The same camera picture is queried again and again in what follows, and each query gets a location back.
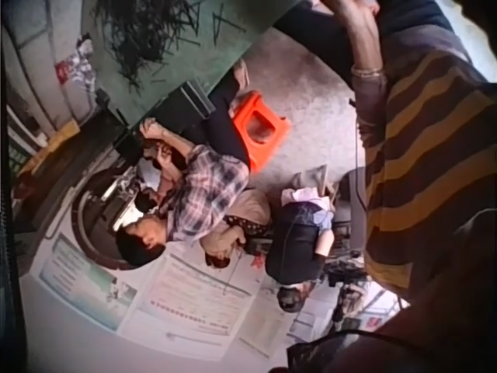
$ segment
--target jeans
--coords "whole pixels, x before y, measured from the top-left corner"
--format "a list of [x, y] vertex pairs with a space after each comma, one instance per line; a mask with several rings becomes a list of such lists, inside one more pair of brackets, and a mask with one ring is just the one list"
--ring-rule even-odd
[[[436, 25], [453, 31], [435, 0], [378, 0], [380, 38], [414, 26]], [[346, 29], [331, 15], [312, 10], [303, 1], [280, 18], [274, 27], [321, 58], [352, 88], [353, 53]], [[394, 56], [384, 56], [387, 60]]]
[[209, 95], [216, 110], [206, 120], [185, 129], [181, 136], [192, 143], [209, 144], [221, 155], [231, 155], [250, 167], [249, 152], [228, 111], [240, 85], [230, 70]]

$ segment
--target orange stool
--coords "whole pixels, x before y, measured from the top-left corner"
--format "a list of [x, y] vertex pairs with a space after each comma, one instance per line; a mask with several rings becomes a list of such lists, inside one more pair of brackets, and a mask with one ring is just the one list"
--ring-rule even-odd
[[[257, 119], [265, 127], [269, 127], [273, 131], [271, 136], [262, 144], [253, 140], [247, 132], [247, 126], [252, 118]], [[257, 173], [266, 165], [290, 129], [288, 120], [278, 117], [271, 111], [262, 101], [261, 93], [257, 91], [251, 92], [242, 101], [233, 117], [233, 122], [248, 149], [250, 171], [252, 173]]]

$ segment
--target gray floor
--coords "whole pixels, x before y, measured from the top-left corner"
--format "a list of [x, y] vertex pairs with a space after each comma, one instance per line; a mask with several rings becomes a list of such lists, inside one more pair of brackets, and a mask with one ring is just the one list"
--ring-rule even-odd
[[[463, 18], [461, 8], [451, 0], [439, 3], [474, 65], [488, 80], [497, 81], [497, 61], [483, 32]], [[355, 113], [348, 104], [353, 94], [333, 71], [274, 29], [248, 51], [245, 60], [250, 88], [260, 90], [268, 106], [292, 124], [286, 141], [253, 177], [252, 185], [275, 193], [305, 169], [328, 164], [329, 179], [335, 181], [356, 167]], [[360, 145], [357, 161], [363, 164]]]

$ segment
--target leg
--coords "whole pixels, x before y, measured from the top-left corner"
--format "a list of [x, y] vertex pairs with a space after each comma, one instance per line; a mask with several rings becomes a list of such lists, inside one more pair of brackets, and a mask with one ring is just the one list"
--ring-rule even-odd
[[181, 133], [181, 137], [191, 141], [195, 145], [207, 143], [207, 135], [201, 123], [185, 128]]
[[231, 69], [209, 95], [216, 110], [202, 125], [212, 149], [222, 155], [232, 155], [250, 166], [249, 153], [243, 143], [242, 136], [228, 114], [231, 101], [239, 89], [240, 84], [235, 78], [233, 69]]
[[319, 57], [352, 88], [352, 48], [346, 29], [335, 17], [316, 12], [310, 2], [303, 1], [274, 27]]

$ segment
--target hand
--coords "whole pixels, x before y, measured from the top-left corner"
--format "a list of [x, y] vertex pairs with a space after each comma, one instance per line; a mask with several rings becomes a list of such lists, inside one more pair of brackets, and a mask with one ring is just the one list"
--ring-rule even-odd
[[171, 164], [171, 149], [159, 146], [157, 149], [157, 162], [163, 169], [167, 169]]
[[358, 24], [380, 11], [376, 0], [321, 0], [345, 25]]
[[144, 138], [161, 140], [164, 137], [166, 129], [157, 123], [155, 118], [147, 118], [140, 125], [140, 132], [143, 134]]

